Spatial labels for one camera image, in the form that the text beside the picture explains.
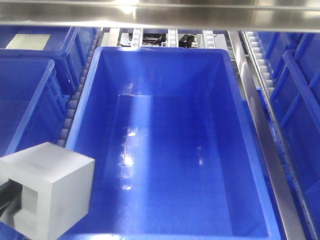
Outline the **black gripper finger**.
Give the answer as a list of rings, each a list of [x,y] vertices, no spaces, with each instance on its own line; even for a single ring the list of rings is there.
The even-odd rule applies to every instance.
[[[0,186],[0,216],[6,211],[12,201],[22,193],[23,186],[13,180],[8,180]]]

